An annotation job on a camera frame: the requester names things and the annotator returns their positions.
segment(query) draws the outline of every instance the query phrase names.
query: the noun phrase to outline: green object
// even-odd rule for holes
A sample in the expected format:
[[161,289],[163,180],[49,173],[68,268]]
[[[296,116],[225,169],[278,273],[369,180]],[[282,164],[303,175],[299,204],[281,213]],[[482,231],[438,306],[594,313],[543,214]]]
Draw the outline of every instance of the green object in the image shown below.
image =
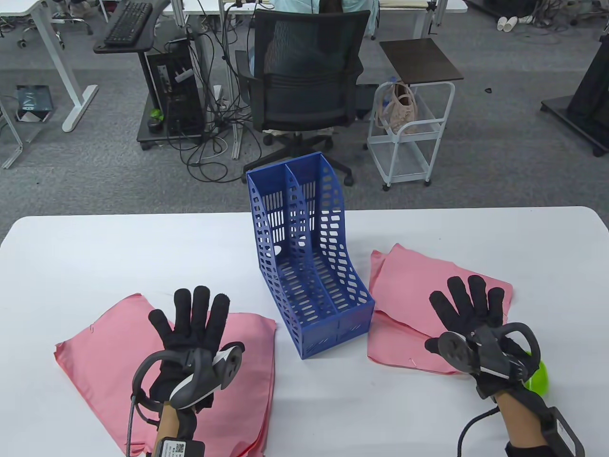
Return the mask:
[[540,397],[546,395],[550,390],[550,379],[547,375],[546,364],[543,361],[539,363],[539,369],[526,381],[524,387]]
[[157,110],[157,109],[154,109],[150,112],[150,117],[152,119],[156,119],[158,121],[162,121],[164,118],[163,112],[161,110]]

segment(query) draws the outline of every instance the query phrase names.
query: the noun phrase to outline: person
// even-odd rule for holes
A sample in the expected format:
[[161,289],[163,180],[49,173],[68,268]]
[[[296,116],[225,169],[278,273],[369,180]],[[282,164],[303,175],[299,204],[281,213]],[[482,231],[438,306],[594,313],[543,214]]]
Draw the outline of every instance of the person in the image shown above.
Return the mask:
[[[429,301],[448,331],[467,336],[481,325],[503,325],[505,291],[502,288],[495,287],[487,293],[487,285],[478,275],[468,278],[469,293],[459,277],[449,278],[447,285],[456,309],[440,291],[432,292]],[[504,353],[515,356],[525,366],[530,363],[531,356],[510,338],[504,336],[499,345]],[[439,354],[438,338],[429,338],[425,349]],[[539,418],[510,394],[514,389],[525,388],[521,382],[511,383],[488,373],[473,375],[473,378],[481,397],[493,398],[499,407],[509,437],[505,447],[509,457],[555,457],[541,433]]]
[[[376,16],[378,14],[378,0],[270,0],[274,6],[275,11],[285,13],[301,13],[301,14],[328,14],[328,13],[350,13],[355,11],[370,10],[370,17],[368,19],[366,35],[373,35],[376,27]],[[289,44],[286,46],[290,49],[288,60],[285,62],[286,66],[292,68],[298,68],[300,65],[298,60],[299,49],[302,49],[304,53],[309,50],[309,43],[299,40],[298,37],[292,37]],[[250,72],[254,74],[254,49],[248,50]],[[316,69],[315,63],[308,62],[304,65],[305,68]],[[333,127],[327,129],[318,130],[318,135],[332,135],[334,131]],[[264,133],[269,133],[273,136],[287,135],[290,132],[283,132],[282,130],[265,130]]]
[[69,13],[75,18],[85,19],[95,14],[95,10],[87,0],[53,0],[59,4],[63,13]]
[[[504,290],[493,288],[487,293],[484,279],[477,275],[471,276],[468,284],[469,293],[460,278],[453,277],[448,280],[448,288],[456,310],[444,293],[435,291],[430,295],[429,301],[446,329],[465,335],[480,325],[501,326]],[[210,349],[215,354],[218,351],[228,316],[229,299],[222,294],[216,296],[207,326],[205,318],[209,305],[209,289],[198,286],[194,290],[192,319],[190,299],[190,292],[187,289],[176,291],[174,331],[169,328],[167,318],[160,310],[152,311],[149,320],[161,336],[165,349],[187,350],[201,346]],[[511,339],[503,338],[505,341],[501,341],[502,349],[526,362],[528,354]],[[426,341],[425,348],[432,353],[439,353],[437,342],[437,338],[430,338]],[[186,377],[174,365],[171,362],[163,362],[161,373],[150,388],[150,398],[164,402],[155,447],[162,438],[176,438],[179,434],[184,436],[184,423],[194,432],[195,413],[203,408],[210,408],[213,404],[213,396],[210,396],[185,413],[178,413],[171,408],[168,403],[169,394]],[[510,394],[512,389],[520,388],[520,386],[524,388],[522,383],[520,386],[512,385],[503,378],[486,373],[473,375],[473,378],[479,392],[493,397],[499,407],[509,437],[505,448],[508,457],[556,457],[541,433],[539,418]]]

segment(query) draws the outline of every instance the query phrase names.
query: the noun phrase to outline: hand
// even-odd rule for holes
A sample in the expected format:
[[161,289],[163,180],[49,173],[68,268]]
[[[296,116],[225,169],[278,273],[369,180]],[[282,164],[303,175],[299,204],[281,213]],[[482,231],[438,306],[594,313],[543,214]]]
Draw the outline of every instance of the hand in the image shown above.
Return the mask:
[[[181,352],[200,347],[209,350],[212,357],[215,356],[226,326],[229,298],[224,294],[215,296],[211,305],[209,320],[207,320],[209,289],[205,286],[197,286],[194,290],[192,318],[191,293],[188,289],[176,290],[174,303],[175,327],[173,330],[171,330],[167,317],[161,310],[153,310],[148,315],[148,320],[163,340],[164,348]],[[161,373],[150,387],[150,398],[158,402],[168,401],[171,392],[187,376],[188,374],[182,371],[179,363],[161,362]],[[196,403],[194,408],[198,413],[203,408],[210,408],[213,401],[214,395],[211,394]]]
[[[465,289],[465,284],[459,277],[451,277],[447,281],[448,290],[452,295],[455,307],[440,291],[432,292],[429,301],[447,330],[459,333],[469,338],[473,331],[482,325],[489,327],[500,327],[503,325],[503,298],[505,291],[494,287],[486,292],[487,284],[478,275],[468,278],[470,295]],[[517,357],[525,365],[531,360],[528,355],[514,340],[503,337],[499,346],[506,354]],[[429,338],[425,342],[425,349],[440,354],[438,351],[438,338]],[[478,393],[486,398],[496,393],[522,387],[522,383],[514,384],[497,376],[480,373],[472,375],[476,380]]]

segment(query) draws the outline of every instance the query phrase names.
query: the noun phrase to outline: folded pink towel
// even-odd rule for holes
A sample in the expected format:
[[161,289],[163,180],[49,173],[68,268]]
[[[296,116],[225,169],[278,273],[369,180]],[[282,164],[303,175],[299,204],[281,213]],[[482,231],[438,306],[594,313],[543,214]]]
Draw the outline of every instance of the folded pink towel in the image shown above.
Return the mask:
[[[467,287],[473,274],[452,262],[433,259],[396,244],[389,254],[374,251],[370,256],[370,294],[376,301],[368,333],[368,357],[386,365],[425,371],[455,373],[442,357],[425,350],[427,338],[440,336],[446,328],[429,303],[433,291],[442,291],[452,301],[446,280],[459,276]],[[512,301],[511,284],[480,275],[487,290],[505,290],[504,320]]]
[[[163,349],[148,322],[152,310],[142,295],[127,297],[55,351],[57,363],[123,453],[133,374],[144,358]],[[275,328],[275,321],[257,314],[228,315],[221,345],[242,341],[245,353],[232,384],[215,393],[213,407],[197,416],[194,439],[205,443],[206,457],[262,456],[275,379]],[[146,375],[144,390],[158,374],[157,365]],[[131,455],[152,452],[156,435],[153,426],[135,416]]]

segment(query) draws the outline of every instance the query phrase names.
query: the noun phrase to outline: white cart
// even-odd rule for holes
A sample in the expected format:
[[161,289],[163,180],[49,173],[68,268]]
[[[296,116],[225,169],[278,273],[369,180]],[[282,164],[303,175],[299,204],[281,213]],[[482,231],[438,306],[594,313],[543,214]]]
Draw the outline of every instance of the white cart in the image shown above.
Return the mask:
[[[391,184],[396,182],[424,180],[424,184],[431,184],[431,171],[434,168],[435,158],[438,155],[444,127],[451,111],[452,100],[455,95],[455,86],[452,82],[430,82],[410,85],[418,105],[418,120],[403,125],[397,133],[383,120],[382,130],[384,134],[373,135],[375,129],[375,114],[379,106],[379,98],[383,97],[385,88],[391,82],[381,84],[375,93],[375,101],[370,114],[370,128],[368,129],[368,140],[364,149],[368,149],[376,163],[376,167],[385,181],[383,190],[388,191]],[[418,87],[447,85],[450,94],[441,118],[434,116],[423,98],[417,91]],[[416,133],[402,133],[409,127],[416,126]],[[435,140],[434,152],[429,163],[423,156],[417,141]]]

